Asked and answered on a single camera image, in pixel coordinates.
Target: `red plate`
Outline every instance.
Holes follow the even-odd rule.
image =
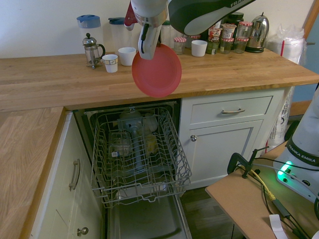
[[[165,97],[179,85],[181,64],[178,56],[168,46],[156,47],[154,58],[145,60],[138,52],[133,60],[132,75],[137,87],[151,97]]]

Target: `dishwasher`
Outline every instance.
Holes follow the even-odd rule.
[[[179,111],[175,100],[75,112],[107,239],[191,239],[179,199],[191,176]]]

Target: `cabinet knob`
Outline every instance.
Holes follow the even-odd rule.
[[[195,142],[197,140],[197,137],[195,135],[191,135],[190,140],[192,142]]]
[[[78,237],[81,235],[86,235],[87,233],[89,233],[88,228],[82,228],[81,230],[78,228],[78,232],[77,232]]]

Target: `plastic bag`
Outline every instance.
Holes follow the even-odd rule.
[[[277,35],[267,41],[267,49],[291,60],[299,65],[306,63],[306,41],[303,38],[305,32],[303,28],[289,26],[283,29],[280,26],[277,29]]]

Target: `kitchen cabinet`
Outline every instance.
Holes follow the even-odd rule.
[[[183,98],[179,139],[192,171],[187,189],[226,176],[234,152],[248,159],[265,146],[288,90]]]
[[[91,165],[72,113],[68,113],[30,239],[101,239],[102,204],[90,186]]]

